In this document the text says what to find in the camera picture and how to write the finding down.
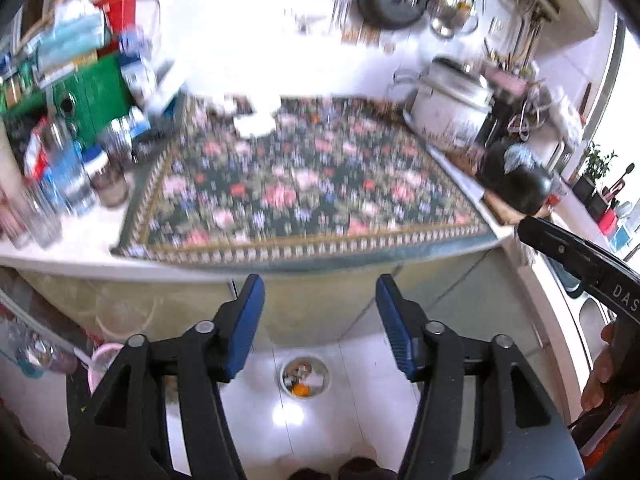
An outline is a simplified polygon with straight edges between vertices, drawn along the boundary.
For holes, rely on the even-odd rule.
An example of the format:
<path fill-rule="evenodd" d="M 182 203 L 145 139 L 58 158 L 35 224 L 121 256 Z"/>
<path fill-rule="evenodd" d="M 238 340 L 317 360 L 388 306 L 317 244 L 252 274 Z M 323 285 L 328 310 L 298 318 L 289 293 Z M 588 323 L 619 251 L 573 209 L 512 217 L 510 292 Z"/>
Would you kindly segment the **right hand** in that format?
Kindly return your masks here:
<path fill-rule="evenodd" d="M 605 393 L 603 386 L 614 374 L 614 361 L 611 354 L 611 344 L 616 331 L 616 323 L 610 323 L 601 332 L 601 339 L 605 347 L 593 362 L 593 370 L 590 373 L 588 382 L 582 390 L 580 406 L 584 412 L 589 412 L 598 408 L 604 401 Z"/>

